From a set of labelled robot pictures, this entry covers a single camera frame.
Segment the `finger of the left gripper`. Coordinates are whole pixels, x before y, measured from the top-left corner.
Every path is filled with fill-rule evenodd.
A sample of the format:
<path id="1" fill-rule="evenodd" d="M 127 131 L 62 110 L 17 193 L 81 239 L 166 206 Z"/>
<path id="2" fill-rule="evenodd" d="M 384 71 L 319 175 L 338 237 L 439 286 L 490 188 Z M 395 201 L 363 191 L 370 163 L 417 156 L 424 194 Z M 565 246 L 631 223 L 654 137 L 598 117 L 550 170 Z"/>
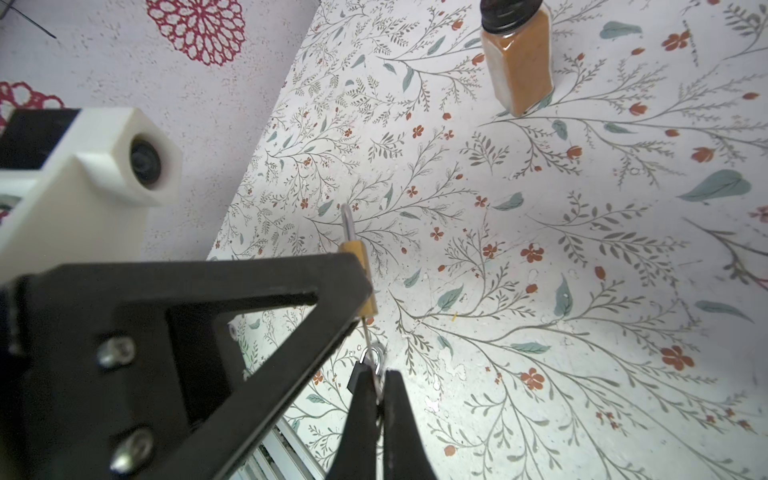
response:
<path id="1" fill-rule="evenodd" d="M 5 479 L 225 479 L 352 331 L 359 261 L 67 264 L 1 287 Z"/>

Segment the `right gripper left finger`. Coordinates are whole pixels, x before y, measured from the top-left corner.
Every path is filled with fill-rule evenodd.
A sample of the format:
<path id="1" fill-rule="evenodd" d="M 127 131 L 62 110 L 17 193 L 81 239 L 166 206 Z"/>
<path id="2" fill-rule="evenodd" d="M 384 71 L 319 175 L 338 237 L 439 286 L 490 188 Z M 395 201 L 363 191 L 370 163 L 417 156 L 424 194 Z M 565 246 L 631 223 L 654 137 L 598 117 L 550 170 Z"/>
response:
<path id="1" fill-rule="evenodd" d="M 350 378 L 353 396 L 339 448 L 326 475 L 327 480 L 376 478 L 378 405 L 374 371 L 357 363 Z"/>

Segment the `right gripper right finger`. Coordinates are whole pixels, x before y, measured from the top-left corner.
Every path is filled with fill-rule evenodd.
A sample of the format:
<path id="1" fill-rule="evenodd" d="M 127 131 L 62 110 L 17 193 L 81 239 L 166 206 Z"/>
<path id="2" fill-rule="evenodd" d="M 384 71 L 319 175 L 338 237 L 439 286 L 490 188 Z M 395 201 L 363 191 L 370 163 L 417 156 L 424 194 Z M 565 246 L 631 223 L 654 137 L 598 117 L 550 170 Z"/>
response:
<path id="1" fill-rule="evenodd" d="M 436 480 L 400 372 L 388 370 L 383 390 L 383 469 L 386 480 Z"/>

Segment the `silver key with ring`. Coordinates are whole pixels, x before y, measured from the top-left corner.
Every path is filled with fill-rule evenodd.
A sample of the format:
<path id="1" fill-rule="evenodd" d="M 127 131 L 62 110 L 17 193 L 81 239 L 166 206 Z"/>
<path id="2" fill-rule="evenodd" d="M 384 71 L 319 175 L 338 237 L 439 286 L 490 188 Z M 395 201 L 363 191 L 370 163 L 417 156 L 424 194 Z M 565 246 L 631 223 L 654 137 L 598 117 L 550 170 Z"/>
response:
<path id="1" fill-rule="evenodd" d="M 377 402 L 383 400 L 384 390 L 384 360 L 386 352 L 380 343 L 375 343 L 369 331 L 367 319 L 361 320 L 363 335 L 365 339 L 365 349 L 363 350 L 362 363 L 367 364 L 373 371 L 373 383 L 376 391 Z"/>

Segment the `brass padlock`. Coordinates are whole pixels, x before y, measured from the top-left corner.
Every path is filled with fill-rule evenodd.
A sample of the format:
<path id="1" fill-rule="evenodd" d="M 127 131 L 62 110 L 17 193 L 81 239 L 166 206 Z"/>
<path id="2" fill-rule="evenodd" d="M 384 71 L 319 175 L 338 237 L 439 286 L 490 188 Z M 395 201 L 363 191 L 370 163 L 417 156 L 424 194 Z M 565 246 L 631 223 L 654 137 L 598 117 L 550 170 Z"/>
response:
<path id="1" fill-rule="evenodd" d="M 365 244 L 357 236 L 354 219 L 352 216 L 352 209 L 348 204 L 343 204 L 340 207 L 342 226 L 344 229 L 344 240 L 339 246 L 339 251 L 342 253 L 350 253 L 355 256 L 361 265 L 366 280 L 370 287 L 373 287 L 371 279 L 371 268 L 368 257 L 368 252 Z M 371 293 L 360 309 L 359 315 L 367 320 L 373 318 L 378 314 L 378 307 L 375 298 L 375 294 Z"/>

